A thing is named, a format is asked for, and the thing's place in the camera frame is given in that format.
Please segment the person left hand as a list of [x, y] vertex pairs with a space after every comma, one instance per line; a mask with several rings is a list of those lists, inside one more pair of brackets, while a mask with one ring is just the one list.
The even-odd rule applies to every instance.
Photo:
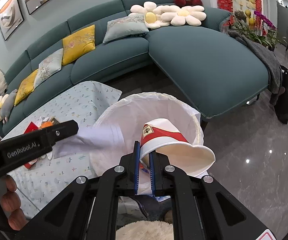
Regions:
[[16, 193], [17, 185], [14, 179], [7, 175], [5, 178], [7, 192], [1, 197], [1, 207], [9, 212], [9, 226], [16, 231], [21, 230], [26, 224], [27, 219], [21, 209], [21, 201]]

